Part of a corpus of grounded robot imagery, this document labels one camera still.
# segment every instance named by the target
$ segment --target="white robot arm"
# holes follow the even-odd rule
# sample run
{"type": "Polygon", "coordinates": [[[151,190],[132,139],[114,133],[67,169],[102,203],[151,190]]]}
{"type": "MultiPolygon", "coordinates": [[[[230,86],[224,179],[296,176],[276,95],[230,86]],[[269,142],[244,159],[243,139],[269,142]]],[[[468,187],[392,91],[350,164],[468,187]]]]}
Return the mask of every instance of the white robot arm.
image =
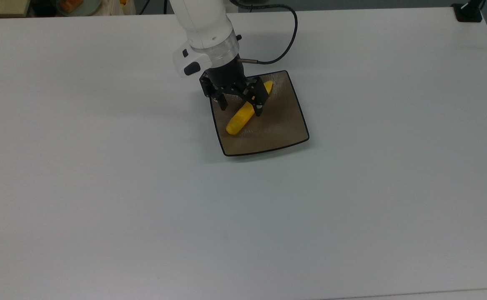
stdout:
{"type": "MultiPolygon", "coordinates": [[[[240,8],[253,8],[229,0],[240,8]]],[[[295,29],[289,46],[272,61],[240,59],[240,36],[234,34],[232,23],[225,13],[223,0],[170,0],[175,16],[186,31],[188,40],[173,53],[173,63],[182,77],[202,71],[201,87],[206,97],[217,102],[221,110],[227,108],[225,94],[236,95],[253,105],[256,116],[268,99],[259,76],[247,78],[244,63],[267,65],[280,60],[288,52],[297,32],[297,15],[286,5],[261,5],[255,9],[285,8],[294,15],[295,29]]]]}
{"type": "Polygon", "coordinates": [[[173,53],[180,76],[226,65],[239,45],[222,0],[171,0],[171,7],[188,40],[173,53]]]}

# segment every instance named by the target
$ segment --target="black device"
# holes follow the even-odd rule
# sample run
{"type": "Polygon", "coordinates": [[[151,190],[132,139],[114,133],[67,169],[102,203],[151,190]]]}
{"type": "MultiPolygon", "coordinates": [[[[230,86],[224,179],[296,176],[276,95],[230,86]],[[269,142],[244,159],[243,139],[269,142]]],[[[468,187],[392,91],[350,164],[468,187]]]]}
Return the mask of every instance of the black device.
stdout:
{"type": "Polygon", "coordinates": [[[455,17],[459,22],[479,23],[482,21],[480,13],[480,4],[483,0],[471,0],[466,4],[453,4],[451,7],[455,10],[455,17]]]}

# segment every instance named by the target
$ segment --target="button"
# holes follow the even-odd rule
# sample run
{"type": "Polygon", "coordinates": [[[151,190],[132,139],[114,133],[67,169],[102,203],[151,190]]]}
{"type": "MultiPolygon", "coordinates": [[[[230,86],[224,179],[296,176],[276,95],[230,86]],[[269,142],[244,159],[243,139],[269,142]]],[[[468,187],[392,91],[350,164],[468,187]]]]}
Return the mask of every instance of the button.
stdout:
{"type": "Polygon", "coordinates": [[[191,74],[199,72],[200,70],[201,66],[199,66],[198,62],[194,61],[184,68],[184,74],[189,76],[191,74]]]}

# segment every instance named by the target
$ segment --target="white table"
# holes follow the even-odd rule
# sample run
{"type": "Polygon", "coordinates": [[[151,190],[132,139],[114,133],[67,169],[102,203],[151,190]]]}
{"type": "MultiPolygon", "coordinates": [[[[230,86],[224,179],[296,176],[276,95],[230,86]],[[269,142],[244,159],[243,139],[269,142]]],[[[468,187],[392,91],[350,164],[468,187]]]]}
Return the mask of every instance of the white table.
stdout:
{"type": "MultiPolygon", "coordinates": [[[[242,57],[289,13],[230,15],[242,57]]],[[[299,13],[304,144],[224,157],[171,15],[0,20],[0,299],[308,300],[487,288],[487,27],[299,13]]]]}

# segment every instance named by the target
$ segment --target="plate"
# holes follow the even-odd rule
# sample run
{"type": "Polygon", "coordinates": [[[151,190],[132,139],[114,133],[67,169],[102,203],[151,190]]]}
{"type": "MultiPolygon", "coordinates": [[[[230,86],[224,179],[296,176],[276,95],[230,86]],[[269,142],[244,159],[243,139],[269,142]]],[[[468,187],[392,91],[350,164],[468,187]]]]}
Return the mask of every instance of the plate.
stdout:
{"type": "Polygon", "coordinates": [[[67,17],[84,17],[86,15],[93,14],[99,5],[101,4],[102,0],[84,0],[84,2],[74,11],[72,12],[65,12],[58,2],[61,0],[56,1],[56,9],[62,14],[67,17]]]}
{"type": "Polygon", "coordinates": [[[294,86],[286,71],[259,75],[272,80],[273,89],[260,117],[253,116],[237,135],[225,129],[229,120],[245,104],[234,95],[225,95],[228,107],[222,111],[211,98],[213,122],[221,150],[226,156],[240,156],[287,148],[306,142],[309,131],[294,86]]]}

